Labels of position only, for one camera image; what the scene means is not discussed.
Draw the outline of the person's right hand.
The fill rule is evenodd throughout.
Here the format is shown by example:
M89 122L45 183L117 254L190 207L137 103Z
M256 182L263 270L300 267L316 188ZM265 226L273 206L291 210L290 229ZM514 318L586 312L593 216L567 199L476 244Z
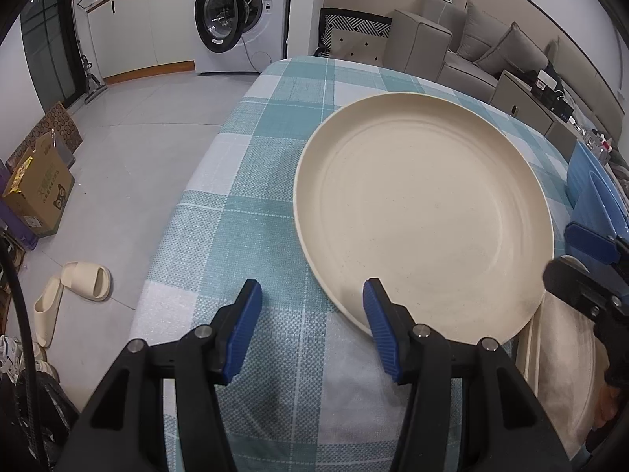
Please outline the person's right hand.
M603 384L599 391L598 401L595 407L594 426L602 428L614 419L618 410L618 397L620 389Z

